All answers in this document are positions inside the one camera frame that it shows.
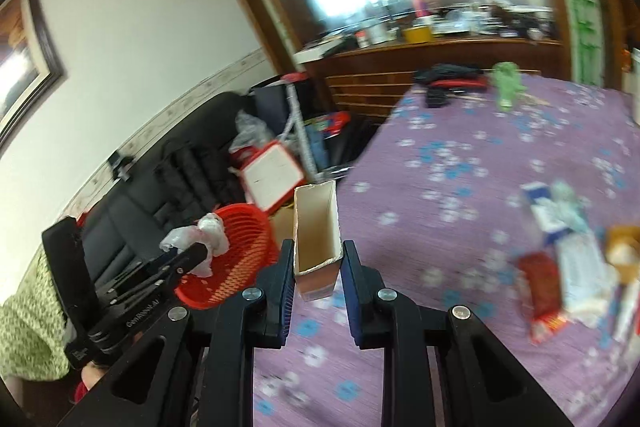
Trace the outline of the person's left hand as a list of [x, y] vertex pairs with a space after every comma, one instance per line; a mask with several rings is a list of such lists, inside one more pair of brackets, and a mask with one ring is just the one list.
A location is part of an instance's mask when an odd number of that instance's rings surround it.
[[107, 367], [97, 365], [91, 361], [81, 369], [81, 381], [87, 390], [91, 390], [107, 373], [107, 371]]

